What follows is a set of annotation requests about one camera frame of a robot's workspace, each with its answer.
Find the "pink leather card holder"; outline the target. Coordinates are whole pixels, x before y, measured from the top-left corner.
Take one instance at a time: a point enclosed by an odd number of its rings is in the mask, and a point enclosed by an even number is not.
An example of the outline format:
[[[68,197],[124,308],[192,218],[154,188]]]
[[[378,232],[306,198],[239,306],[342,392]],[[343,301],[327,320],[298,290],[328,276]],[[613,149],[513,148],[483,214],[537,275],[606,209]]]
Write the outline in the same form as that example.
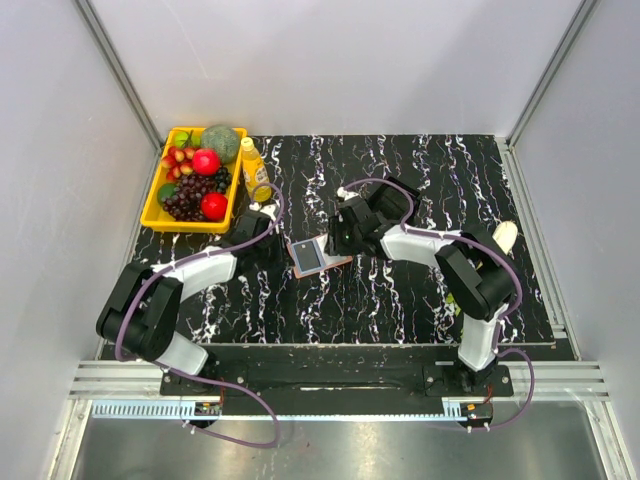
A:
[[[353,260],[352,256],[330,256],[325,252],[327,244],[328,236],[324,234],[287,245],[294,264],[294,276],[297,279],[348,264]]]

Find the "black card box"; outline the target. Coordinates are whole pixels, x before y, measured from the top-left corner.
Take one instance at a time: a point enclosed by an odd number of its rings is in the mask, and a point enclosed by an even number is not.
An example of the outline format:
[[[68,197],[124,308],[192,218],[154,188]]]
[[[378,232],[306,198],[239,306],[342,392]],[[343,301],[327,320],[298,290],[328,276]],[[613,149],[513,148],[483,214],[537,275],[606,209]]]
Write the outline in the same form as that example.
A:
[[[388,177],[387,180],[406,191],[413,201],[412,214],[406,221],[408,225],[413,226],[420,206],[420,192],[394,177]],[[391,221],[401,221],[409,210],[409,202],[404,194],[397,188],[385,183],[379,184],[374,188],[373,192],[368,196],[367,203],[373,212],[381,213],[387,220]]]

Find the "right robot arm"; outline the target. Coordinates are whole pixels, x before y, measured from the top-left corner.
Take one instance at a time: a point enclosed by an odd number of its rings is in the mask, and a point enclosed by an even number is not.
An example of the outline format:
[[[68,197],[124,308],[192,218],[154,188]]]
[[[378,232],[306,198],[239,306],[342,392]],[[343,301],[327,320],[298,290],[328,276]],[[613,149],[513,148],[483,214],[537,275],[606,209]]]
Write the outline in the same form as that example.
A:
[[[491,382],[497,360],[497,327],[502,316],[521,300],[522,287],[508,257],[518,236],[511,221],[493,233],[482,227],[466,231],[432,231],[403,223],[413,205],[392,216],[360,194],[340,188],[338,210],[330,218],[330,256],[366,255],[407,261],[441,272],[463,318],[454,372],[457,388],[469,396]]]

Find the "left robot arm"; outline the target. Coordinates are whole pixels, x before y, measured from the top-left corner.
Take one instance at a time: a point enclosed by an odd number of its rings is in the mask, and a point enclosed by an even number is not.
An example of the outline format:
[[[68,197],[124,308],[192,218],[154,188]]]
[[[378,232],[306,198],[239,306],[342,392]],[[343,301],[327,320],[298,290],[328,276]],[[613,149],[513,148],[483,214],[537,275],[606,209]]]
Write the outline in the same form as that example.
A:
[[[227,283],[252,269],[283,262],[278,231],[281,209],[253,204],[220,247],[166,264],[131,262],[121,272],[96,322],[97,334],[116,345],[116,357],[127,351],[147,362],[181,371],[193,394],[213,390],[217,372],[209,353],[176,331],[183,301],[211,286]]]

